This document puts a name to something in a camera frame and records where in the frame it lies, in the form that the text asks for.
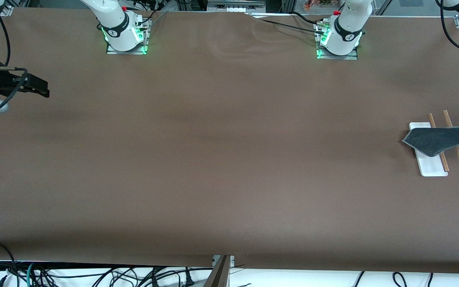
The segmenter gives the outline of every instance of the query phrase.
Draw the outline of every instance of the mounting plate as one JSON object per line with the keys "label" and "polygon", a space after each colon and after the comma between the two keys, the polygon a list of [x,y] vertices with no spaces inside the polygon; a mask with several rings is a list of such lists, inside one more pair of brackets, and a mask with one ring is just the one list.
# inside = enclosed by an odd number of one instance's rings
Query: mounting plate
{"label": "mounting plate", "polygon": [[[320,28],[317,24],[313,24],[313,29],[315,31],[323,31],[327,29],[326,27]],[[330,59],[330,60],[357,60],[357,49],[353,48],[353,50],[348,55],[339,56],[334,55],[327,50],[326,47],[320,44],[322,35],[315,34],[315,42],[316,42],[316,58],[318,59]]]}
{"label": "mounting plate", "polygon": [[[143,16],[137,14],[138,18],[137,21],[141,22],[143,20]],[[140,26],[137,26],[137,29],[142,29],[142,31],[136,32],[139,37],[144,38],[144,40],[137,44],[133,49],[130,49],[129,51],[117,51],[109,45],[109,42],[106,39],[107,43],[107,48],[106,48],[106,54],[110,55],[146,55],[148,53],[148,43],[150,42],[150,29],[152,25],[153,19],[150,19],[143,23]]]}

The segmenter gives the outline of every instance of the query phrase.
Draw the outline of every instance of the gray cloth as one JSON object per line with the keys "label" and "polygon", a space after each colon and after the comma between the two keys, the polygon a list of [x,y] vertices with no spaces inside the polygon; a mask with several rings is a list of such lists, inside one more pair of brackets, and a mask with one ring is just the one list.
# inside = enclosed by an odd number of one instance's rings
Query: gray cloth
{"label": "gray cloth", "polygon": [[433,157],[446,149],[459,145],[459,127],[413,129],[406,135],[403,142]]}

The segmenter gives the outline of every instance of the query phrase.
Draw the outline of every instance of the power cord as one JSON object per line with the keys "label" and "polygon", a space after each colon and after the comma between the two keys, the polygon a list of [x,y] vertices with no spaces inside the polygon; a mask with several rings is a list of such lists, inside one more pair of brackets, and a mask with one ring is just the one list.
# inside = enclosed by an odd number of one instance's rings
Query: power cord
{"label": "power cord", "polygon": [[[403,286],[401,286],[397,280],[396,280],[396,275],[399,275],[401,277],[401,280],[403,281]],[[392,274],[392,280],[394,281],[394,284],[396,284],[397,287],[407,287],[406,286],[406,281],[405,281],[405,278],[403,277],[403,274],[399,273],[399,272],[394,272]],[[432,280],[433,280],[433,273],[430,273],[430,277],[428,278],[428,284],[426,284],[426,287],[431,287],[432,285]]]}
{"label": "power cord", "polygon": [[148,16],[148,18],[146,18],[146,19],[143,20],[142,22],[138,22],[137,25],[139,26],[139,25],[141,25],[141,24],[143,24],[143,23],[146,23],[148,20],[150,20],[150,19],[153,17],[153,15],[155,14],[155,12],[157,12],[157,11],[158,11],[158,10],[154,10],[154,11],[150,14],[150,16]]}
{"label": "power cord", "polygon": [[298,30],[302,30],[302,31],[310,31],[311,33],[320,34],[320,35],[323,34],[322,31],[315,31],[315,30],[312,30],[312,29],[305,29],[305,28],[301,28],[301,27],[295,27],[295,26],[292,26],[292,25],[283,24],[283,23],[279,23],[279,22],[274,22],[274,21],[270,21],[270,20],[265,20],[265,19],[262,19],[262,18],[259,18],[259,20],[262,20],[262,21],[265,21],[265,22],[268,22],[268,23],[272,23],[272,24],[276,24],[276,25],[280,25],[280,26],[284,26],[284,27],[289,27],[289,28],[292,28],[292,29],[298,29]]}
{"label": "power cord", "polygon": [[[5,249],[6,253],[8,254],[8,256],[10,257],[10,260],[12,261],[12,265],[13,265],[13,269],[15,271],[15,273],[18,272],[18,269],[17,269],[17,265],[15,264],[15,258],[13,257],[13,254],[10,252],[10,250],[8,249],[8,247],[6,247],[5,245],[1,244],[0,243],[0,247],[2,249]],[[17,287],[20,286],[20,280],[19,278],[17,279]]]}
{"label": "power cord", "polygon": [[5,61],[5,66],[8,66],[8,62],[10,61],[10,38],[8,37],[8,31],[6,30],[5,22],[0,16],[1,28],[3,28],[3,32],[5,32],[5,38],[7,41],[7,59]]}
{"label": "power cord", "polygon": [[[396,275],[399,275],[401,277],[401,280],[403,280],[403,286],[401,286],[397,281],[396,281]],[[392,274],[392,280],[394,281],[394,284],[396,284],[397,287],[407,287],[406,286],[406,281],[405,281],[405,278],[403,277],[403,274],[399,273],[399,272],[394,272]]]}
{"label": "power cord", "polygon": [[357,287],[359,285],[359,282],[361,281],[362,276],[364,275],[364,271],[362,271],[359,276],[357,276],[357,281],[355,281],[355,284],[353,287]]}
{"label": "power cord", "polygon": [[304,15],[302,15],[302,14],[296,12],[296,11],[291,11],[291,12],[289,12],[288,14],[297,15],[297,16],[299,16],[302,20],[304,20],[304,21],[306,21],[306,22],[308,22],[308,23],[310,23],[310,24],[315,24],[315,25],[316,25],[316,23],[317,23],[318,21],[323,20],[323,18],[321,18],[320,20],[311,21],[311,20],[309,20],[308,18],[304,17]]}
{"label": "power cord", "polygon": [[191,287],[194,284],[196,284],[196,282],[193,281],[189,268],[185,267],[185,287]]}
{"label": "power cord", "polygon": [[446,22],[444,20],[444,0],[440,0],[440,20],[442,23],[442,29],[444,30],[444,34],[446,35],[446,38],[453,44],[455,47],[459,49],[458,43],[456,43],[451,36],[449,35],[446,27]]}

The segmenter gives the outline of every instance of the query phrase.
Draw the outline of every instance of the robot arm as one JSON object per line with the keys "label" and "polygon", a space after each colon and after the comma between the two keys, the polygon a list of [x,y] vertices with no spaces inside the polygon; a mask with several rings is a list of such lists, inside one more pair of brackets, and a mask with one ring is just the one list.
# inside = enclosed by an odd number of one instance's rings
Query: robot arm
{"label": "robot arm", "polygon": [[144,40],[142,16],[124,11],[117,0],[80,0],[97,17],[106,40],[117,51],[129,51]]}
{"label": "robot arm", "polygon": [[348,55],[359,45],[362,28],[368,20],[373,6],[372,0],[346,0],[340,15],[330,16],[326,37],[320,44],[335,55]]}

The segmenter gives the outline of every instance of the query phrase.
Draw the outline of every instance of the white plate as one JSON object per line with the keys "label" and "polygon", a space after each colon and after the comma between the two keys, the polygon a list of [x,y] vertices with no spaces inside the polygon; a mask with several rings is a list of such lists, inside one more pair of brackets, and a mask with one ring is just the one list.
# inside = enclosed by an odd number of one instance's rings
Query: white plate
{"label": "white plate", "polygon": [[[408,124],[410,130],[415,128],[431,128],[429,122],[411,122]],[[447,176],[448,173],[444,171],[444,166],[442,165],[442,160],[440,155],[429,157],[420,153],[417,149],[416,158],[417,164],[419,164],[419,171],[421,171],[422,176]]]}

